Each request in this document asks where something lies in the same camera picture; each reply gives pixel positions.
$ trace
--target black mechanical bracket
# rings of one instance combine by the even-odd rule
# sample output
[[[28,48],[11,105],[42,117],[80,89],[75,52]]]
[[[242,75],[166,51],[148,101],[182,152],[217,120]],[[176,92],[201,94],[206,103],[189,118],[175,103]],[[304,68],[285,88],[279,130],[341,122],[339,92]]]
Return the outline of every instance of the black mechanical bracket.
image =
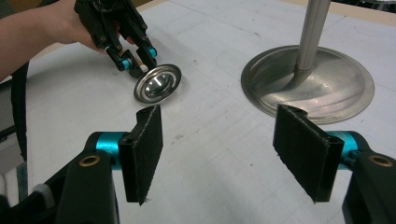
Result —
[[[157,50],[146,35],[148,27],[131,0],[77,0],[75,11],[96,47],[104,49],[120,71],[129,70],[129,74],[136,78],[144,75],[131,51],[126,50],[120,55],[122,45],[117,32],[125,39],[132,38],[138,46],[136,52],[148,70],[157,66]]]
[[[25,200],[9,207],[0,195],[0,223],[120,223],[112,169],[121,169],[127,202],[142,204],[163,148],[161,109],[136,114],[130,133],[93,133],[83,151]]]
[[[337,169],[352,177],[346,223],[396,223],[396,160],[372,151],[355,132],[324,132],[302,109],[279,105],[274,147],[314,202],[328,202]]]

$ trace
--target table surface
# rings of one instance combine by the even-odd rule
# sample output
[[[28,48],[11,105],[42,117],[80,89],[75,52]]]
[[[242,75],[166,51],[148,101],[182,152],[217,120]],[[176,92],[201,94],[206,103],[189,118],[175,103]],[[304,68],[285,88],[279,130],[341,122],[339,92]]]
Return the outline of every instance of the table surface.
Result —
[[[351,173],[337,173],[329,203],[313,204],[272,147],[275,119],[253,106],[240,84],[254,56],[299,44],[305,7],[275,0],[172,0],[141,14],[158,64],[177,65],[183,78],[161,103],[164,146],[149,201],[127,203],[121,173],[113,172],[121,223],[343,223]],[[319,44],[356,59],[375,81],[374,100],[363,112],[320,128],[361,133],[374,151],[393,158],[395,26],[331,12]],[[29,189],[71,161],[91,133],[131,131],[135,113],[145,107],[134,99],[135,83],[106,55],[80,44],[32,60]]]

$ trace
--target forearm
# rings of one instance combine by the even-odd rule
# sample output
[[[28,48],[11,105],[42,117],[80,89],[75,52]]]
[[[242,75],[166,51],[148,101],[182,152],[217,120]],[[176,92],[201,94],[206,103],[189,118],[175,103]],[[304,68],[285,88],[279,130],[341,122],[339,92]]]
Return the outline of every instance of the forearm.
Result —
[[[0,20],[0,80],[56,42],[47,31],[47,10],[35,8]]]

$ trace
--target silver pole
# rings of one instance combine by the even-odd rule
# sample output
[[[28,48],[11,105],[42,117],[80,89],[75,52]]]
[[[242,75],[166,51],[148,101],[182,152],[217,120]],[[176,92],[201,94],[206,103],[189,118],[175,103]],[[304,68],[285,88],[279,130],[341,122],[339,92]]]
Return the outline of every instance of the silver pole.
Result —
[[[331,0],[309,0],[297,54],[296,68],[310,70],[317,55],[320,36]]]

